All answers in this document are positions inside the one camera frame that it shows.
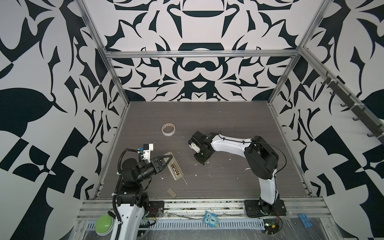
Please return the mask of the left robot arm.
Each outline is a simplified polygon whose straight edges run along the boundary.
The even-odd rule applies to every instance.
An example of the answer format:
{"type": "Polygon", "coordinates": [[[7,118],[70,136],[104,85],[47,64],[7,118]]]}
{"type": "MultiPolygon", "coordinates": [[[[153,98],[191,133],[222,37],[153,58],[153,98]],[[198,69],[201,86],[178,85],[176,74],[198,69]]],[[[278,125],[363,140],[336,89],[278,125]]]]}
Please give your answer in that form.
{"type": "Polygon", "coordinates": [[[129,158],[123,160],[127,152],[139,150],[125,149],[118,160],[118,182],[113,197],[115,223],[112,240],[135,240],[145,213],[149,210],[149,197],[142,182],[151,180],[171,163],[172,155],[157,156],[148,163],[129,158]]]}

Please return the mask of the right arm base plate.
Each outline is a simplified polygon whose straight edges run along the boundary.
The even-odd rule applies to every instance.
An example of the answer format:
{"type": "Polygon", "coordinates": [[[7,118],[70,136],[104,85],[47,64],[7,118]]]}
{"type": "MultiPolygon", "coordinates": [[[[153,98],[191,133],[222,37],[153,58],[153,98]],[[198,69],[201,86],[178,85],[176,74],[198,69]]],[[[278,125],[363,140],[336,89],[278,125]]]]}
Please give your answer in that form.
{"type": "Polygon", "coordinates": [[[263,200],[245,200],[244,204],[249,218],[286,216],[287,213],[285,203],[280,199],[277,199],[272,205],[263,200]]]}

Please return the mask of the small electronics board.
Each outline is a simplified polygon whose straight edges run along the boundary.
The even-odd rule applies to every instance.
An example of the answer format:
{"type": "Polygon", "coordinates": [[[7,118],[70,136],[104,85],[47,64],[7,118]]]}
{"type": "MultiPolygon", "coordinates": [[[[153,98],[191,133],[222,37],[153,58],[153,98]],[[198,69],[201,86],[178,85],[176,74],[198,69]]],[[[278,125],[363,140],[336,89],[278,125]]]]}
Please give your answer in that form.
{"type": "Polygon", "coordinates": [[[282,221],[276,219],[264,219],[263,233],[266,235],[276,235],[282,229],[282,221]]]}

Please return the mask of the white remote control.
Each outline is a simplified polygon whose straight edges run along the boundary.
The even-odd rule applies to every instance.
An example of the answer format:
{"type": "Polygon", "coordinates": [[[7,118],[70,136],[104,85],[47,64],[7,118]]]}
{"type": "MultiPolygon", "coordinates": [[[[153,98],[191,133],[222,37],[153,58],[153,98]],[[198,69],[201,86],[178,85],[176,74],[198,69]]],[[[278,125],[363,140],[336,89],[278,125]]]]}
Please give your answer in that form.
{"type": "Polygon", "coordinates": [[[172,152],[167,152],[165,156],[171,155],[171,159],[166,159],[166,162],[170,162],[167,167],[170,170],[171,175],[173,176],[175,181],[178,181],[179,179],[184,177],[184,174],[181,170],[181,167],[179,166],[177,160],[175,159],[175,156],[172,152]]]}

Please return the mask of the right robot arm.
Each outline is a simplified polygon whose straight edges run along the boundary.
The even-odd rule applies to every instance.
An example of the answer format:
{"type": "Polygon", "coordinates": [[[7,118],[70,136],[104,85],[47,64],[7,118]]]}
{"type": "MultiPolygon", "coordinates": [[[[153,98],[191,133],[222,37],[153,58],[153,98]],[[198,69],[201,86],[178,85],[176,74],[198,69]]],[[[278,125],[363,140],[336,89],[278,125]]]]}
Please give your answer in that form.
{"type": "Polygon", "coordinates": [[[225,137],[220,133],[204,135],[197,131],[188,144],[195,151],[195,159],[202,165],[215,152],[226,152],[245,158],[253,174],[258,177],[261,190],[258,201],[245,201],[247,216],[263,217],[274,211],[279,200],[276,180],[279,155],[262,137],[237,139],[225,137]]]}

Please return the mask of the green push button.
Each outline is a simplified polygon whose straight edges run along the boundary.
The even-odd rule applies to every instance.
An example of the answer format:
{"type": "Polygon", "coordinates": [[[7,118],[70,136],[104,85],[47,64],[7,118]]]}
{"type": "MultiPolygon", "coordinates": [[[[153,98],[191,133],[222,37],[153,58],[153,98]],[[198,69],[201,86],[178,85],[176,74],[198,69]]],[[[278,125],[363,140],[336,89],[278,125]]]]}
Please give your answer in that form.
{"type": "Polygon", "coordinates": [[[95,223],[95,231],[99,236],[106,236],[112,232],[114,224],[115,219],[112,216],[102,215],[95,223]]]}

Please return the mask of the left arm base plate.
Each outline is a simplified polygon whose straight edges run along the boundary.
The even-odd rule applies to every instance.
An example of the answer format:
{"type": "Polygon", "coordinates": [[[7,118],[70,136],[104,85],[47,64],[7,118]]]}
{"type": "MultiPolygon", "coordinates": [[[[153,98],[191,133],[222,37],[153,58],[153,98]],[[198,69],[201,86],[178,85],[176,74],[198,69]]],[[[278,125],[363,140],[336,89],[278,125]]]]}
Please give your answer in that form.
{"type": "Polygon", "coordinates": [[[156,218],[164,213],[165,202],[164,201],[150,201],[148,217],[156,218]]]}

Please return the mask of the grey battery cover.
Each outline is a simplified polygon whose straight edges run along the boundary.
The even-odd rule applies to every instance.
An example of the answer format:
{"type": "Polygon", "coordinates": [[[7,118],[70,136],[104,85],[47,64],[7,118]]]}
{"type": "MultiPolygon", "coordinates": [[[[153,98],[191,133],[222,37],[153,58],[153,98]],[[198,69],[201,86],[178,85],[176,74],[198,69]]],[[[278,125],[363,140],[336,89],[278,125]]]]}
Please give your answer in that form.
{"type": "Polygon", "coordinates": [[[171,198],[176,198],[177,197],[177,193],[173,189],[171,189],[171,188],[169,188],[167,190],[167,193],[171,196],[171,198]]]}

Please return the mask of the blue tape piece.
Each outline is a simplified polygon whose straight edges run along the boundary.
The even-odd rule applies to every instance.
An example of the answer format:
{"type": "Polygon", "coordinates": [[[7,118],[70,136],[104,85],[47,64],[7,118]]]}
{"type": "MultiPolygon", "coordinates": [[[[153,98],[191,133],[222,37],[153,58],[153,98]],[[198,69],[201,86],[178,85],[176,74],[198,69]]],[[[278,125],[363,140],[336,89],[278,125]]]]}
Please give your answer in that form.
{"type": "Polygon", "coordinates": [[[310,219],[308,218],[308,216],[306,214],[300,214],[299,218],[300,218],[300,220],[303,223],[305,228],[311,228],[313,226],[310,219]]]}

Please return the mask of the white masking tape roll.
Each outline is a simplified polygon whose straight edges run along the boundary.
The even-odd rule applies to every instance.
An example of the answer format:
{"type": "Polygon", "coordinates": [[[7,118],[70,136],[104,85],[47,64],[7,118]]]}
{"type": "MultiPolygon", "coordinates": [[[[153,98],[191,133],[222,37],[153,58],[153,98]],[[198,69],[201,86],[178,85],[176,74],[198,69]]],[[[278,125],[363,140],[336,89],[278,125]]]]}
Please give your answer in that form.
{"type": "Polygon", "coordinates": [[[161,128],[162,134],[166,137],[170,137],[175,134],[176,126],[172,123],[165,123],[161,128]]]}

